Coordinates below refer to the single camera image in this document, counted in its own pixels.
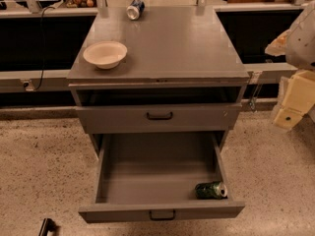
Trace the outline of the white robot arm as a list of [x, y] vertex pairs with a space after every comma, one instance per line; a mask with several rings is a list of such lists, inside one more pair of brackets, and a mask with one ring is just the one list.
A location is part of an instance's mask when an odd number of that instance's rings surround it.
[[311, 1], [289, 29], [265, 49], [272, 56], [285, 56], [297, 71], [281, 78], [278, 103], [272, 112], [273, 126], [290, 131], [315, 105], [315, 1]]

